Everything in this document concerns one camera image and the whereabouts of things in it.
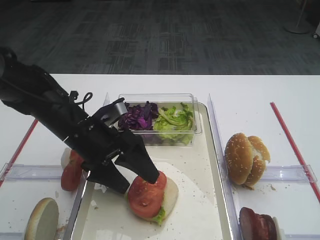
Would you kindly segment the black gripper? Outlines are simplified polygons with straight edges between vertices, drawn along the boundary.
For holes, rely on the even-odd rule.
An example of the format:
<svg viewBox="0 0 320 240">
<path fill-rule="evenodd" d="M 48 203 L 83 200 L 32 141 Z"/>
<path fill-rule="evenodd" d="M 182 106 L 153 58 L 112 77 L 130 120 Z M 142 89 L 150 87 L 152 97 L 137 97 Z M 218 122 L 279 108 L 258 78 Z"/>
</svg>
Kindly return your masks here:
<svg viewBox="0 0 320 240">
<path fill-rule="evenodd" d="M 160 173 L 140 136 L 107 126 L 76 104 L 51 106 L 51 131 L 84 158 L 84 169 L 90 171 L 89 182 L 124 194 L 130 183 L 116 165 L 131 170 L 150 184 L 159 178 Z"/>
</svg>

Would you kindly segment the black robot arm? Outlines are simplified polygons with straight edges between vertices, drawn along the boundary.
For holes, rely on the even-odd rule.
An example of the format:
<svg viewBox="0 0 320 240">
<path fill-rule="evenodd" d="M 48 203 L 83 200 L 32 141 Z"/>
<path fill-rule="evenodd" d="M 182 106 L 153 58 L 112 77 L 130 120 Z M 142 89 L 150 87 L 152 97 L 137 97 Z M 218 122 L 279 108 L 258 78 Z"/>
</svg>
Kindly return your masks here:
<svg viewBox="0 0 320 240">
<path fill-rule="evenodd" d="M 125 193 L 129 182 L 118 166 L 131 170 L 154 184 L 159 171 L 143 139 L 130 130 L 118 131 L 114 123 L 126 113 L 124 99 L 101 107 L 89 115 L 76 102 L 76 91 L 66 92 L 37 65 L 25 65 L 7 47 L 0 49 L 0 99 L 8 107 L 31 115 L 75 150 L 90 182 Z"/>
</svg>

